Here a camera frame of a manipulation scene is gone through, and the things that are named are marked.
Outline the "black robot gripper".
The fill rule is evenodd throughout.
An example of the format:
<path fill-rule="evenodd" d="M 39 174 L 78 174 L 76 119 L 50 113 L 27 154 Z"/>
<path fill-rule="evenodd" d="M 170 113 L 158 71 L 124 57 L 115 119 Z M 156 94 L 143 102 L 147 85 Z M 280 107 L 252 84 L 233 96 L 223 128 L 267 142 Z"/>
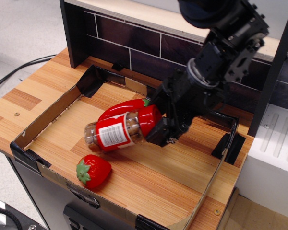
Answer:
<path fill-rule="evenodd" d="M 148 133 L 148 143 L 160 147 L 174 144 L 188 131 L 194 117 L 219 111 L 215 107 L 226 100 L 228 85 L 220 79 L 218 67 L 192 58 L 185 71 L 176 69 L 163 80 L 150 104 L 156 105 L 166 117 Z"/>

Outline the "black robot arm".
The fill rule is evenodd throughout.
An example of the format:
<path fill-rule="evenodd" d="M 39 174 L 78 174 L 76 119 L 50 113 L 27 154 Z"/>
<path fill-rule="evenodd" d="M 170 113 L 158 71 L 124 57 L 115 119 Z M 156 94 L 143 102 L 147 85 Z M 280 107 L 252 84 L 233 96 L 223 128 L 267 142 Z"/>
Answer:
<path fill-rule="evenodd" d="M 186 69 L 176 69 L 151 98 L 163 118 L 146 140 L 161 147 L 177 141 L 195 117 L 219 112 L 228 84 L 248 74 L 268 35 L 263 16 L 246 0 L 181 0 L 179 7 L 189 24 L 210 32 Z"/>

